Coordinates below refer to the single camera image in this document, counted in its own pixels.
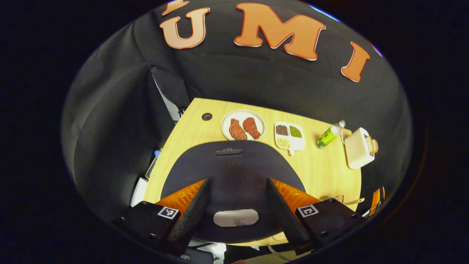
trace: wire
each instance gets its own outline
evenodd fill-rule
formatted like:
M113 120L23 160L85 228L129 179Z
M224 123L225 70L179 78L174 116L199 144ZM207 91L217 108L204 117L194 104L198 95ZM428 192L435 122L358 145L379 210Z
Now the wire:
M286 257L284 257L284 256L282 256L282 255L280 255L279 252L273 250L271 245L268 245L267 247L269 248L270 252L272 252L272 254L276 255L277 257L279 257L279 258L281 258L281 259L284 259L284 260L286 260L286 261L293 261L293 259L288 259L288 258L286 258Z

